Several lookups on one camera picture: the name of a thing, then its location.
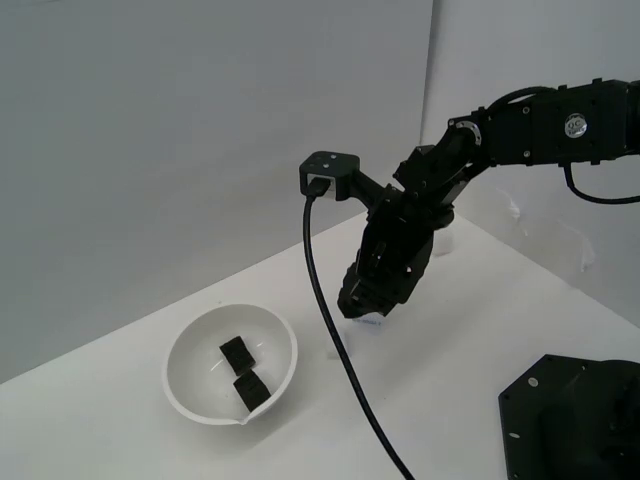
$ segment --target black cable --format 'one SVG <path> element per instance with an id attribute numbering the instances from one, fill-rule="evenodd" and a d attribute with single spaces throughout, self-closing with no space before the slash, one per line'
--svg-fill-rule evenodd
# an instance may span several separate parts
<path id="1" fill-rule="evenodd" d="M 573 181 L 573 171 L 571 170 L 571 164 L 564 166 L 564 178 L 567 181 L 567 187 L 571 190 L 576 196 L 580 197 L 587 202 L 598 203 L 600 205 L 629 205 L 631 203 L 640 203 L 640 195 L 635 197 L 623 197 L 623 198 L 600 198 L 600 197 L 592 197 L 591 195 L 587 195 L 584 192 L 578 190 L 575 182 Z"/>
<path id="2" fill-rule="evenodd" d="M 318 273 L 316 272 L 316 266 L 313 261 L 313 252 L 311 250 L 311 206 L 315 197 L 307 197 L 307 201 L 304 204 L 304 216 L 302 219 L 302 238 L 304 243 L 304 257 L 307 261 L 307 269 L 309 270 L 309 278 L 311 279 L 311 286 L 313 287 L 313 293 L 316 296 L 316 300 L 318 301 L 318 306 L 320 307 L 320 312 L 322 313 L 322 318 L 324 319 L 324 323 L 327 325 L 327 330 L 329 330 L 329 335 L 331 335 L 331 339 L 333 340 L 334 345 L 336 346 L 336 350 L 338 351 L 338 356 L 342 361 L 342 365 L 344 366 L 345 371 L 347 372 L 347 377 L 349 377 L 349 382 L 351 382 L 351 386 L 353 387 L 353 391 L 356 394 L 358 402 L 360 403 L 360 407 L 362 407 L 362 411 L 364 412 L 365 417 L 369 420 L 369 424 L 371 424 L 371 428 L 375 432 L 378 440 L 384 447 L 385 451 L 391 458 L 391 461 L 394 463 L 402 476 L 405 479 L 414 480 L 413 475 L 409 469 L 402 462 L 402 459 L 398 456 L 396 451 L 393 449 L 391 442 L 385 435 L 382 427 L 378 423 L 376 416 L 371 410 L 369 406 L 369 402 L 367 401 L 367 397 L 360 386 L 360 381 L 356 376 L 356 372 L 353 369 L 353 365 L 351 364 L 351 360 L 349 360 L 349 355 L 347 355 L 347 351 L 342 344 L 342 340 L 340 339 L 340 335 L 336 330 L 336 326 L 333 323 L 333 319 L 331 318 L 331 313 L 329 312 L 329 307 L 327 306 L 327 302 L 324 299 L 324 295 L 322 294 L 322 288 L 320 287 L 320 281 L 318 280 Z"/>

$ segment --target white bowl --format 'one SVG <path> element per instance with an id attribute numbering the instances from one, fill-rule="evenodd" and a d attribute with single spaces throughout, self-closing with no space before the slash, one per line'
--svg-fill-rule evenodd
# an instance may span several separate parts
<path id="1" fill-rule="evenodd" d="M 271 393 L 251 413 L 219 348 L 238 335 L 256 361 L 253 371 Z M 164 362 L 162 385 L 171 405 L 195 422 L 244 425 L 280 398 L 297 361 L 298 342 L 284 318 L 255 305 L 225 305 L 196 318 L 178 335 Z"/>

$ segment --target white table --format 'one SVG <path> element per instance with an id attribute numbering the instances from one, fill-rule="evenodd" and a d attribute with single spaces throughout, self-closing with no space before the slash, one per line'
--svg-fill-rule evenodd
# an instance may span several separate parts
<path id="1" fill-rule="evenodd" d="M 314 238 L 336 317 L 363 224 Z M 640 329 L 469 222 L 452 228 L 454 252 L 432 259 L 381 327 L 340 321 L 416 477 L 497 480 L 506 477 L 498 394 L 545 353 L 640 361 Z M 278 311 L 300 345 L 289 390 L 244 427 L 192 423 L 161 388 L 176 333 L 223 301 Z M 297 245 L 0 385 L 0 478 L 398 478 L 341 364 L 327 359 L 325 335 Z"/>

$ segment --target black robotic arm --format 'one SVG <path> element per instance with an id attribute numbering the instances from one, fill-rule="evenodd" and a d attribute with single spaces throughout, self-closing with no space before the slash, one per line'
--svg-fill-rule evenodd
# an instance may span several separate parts
<path id="1" fill-rule="evenodd" d="M 387 315 L 405 303 L 429 263 L 434 231 L 453 221 L 453 201 L 474 177 L 498 165 L 556 164 L 581 198 L 604 204 L 640 197 L 599 199 L 578 191 L 571 164 L 640 153 L 640 82 L 594 80 L 557 90 L 531 87 L 488 108 L 452 118 L 437 145 L 417 147 L 393 177 L 404 190 L 382 187 L 359 169 L 359 158 L 316 152 L 300 166 L 300 188 L 314 178 L 331 182 L 338 201 L 354 197 L 368 210 L 356 261 L 347 270 L 338 306 L 347 318 Z"/>

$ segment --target white backdrop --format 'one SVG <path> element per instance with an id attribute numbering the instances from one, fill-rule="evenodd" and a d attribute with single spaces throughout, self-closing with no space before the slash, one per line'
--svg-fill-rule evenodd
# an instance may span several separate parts
<path id="1" fill-rule="evenodd" d="M 0 0 L 0 382 L 299 242 L 313 151 L 395 168 L 419 140 L 430 16 Z"/>
<path id="2" fill-rule="evenodd" d="M 443 0 L 425 99 L 425 143 L 446 120 L 530 85 L 640 79 L 637 0 Z M 640 194 L 640 159 L 574 168 L 600 196 Z M 520 208 L 517 225 L 508 197 Z M 574 197 L 555 166 L 502 167 L 474 180 L 457 211 L 640 325 L 640 205 L 599 206 Z M 580 261 L 595 263 L 581 272 Z"/>

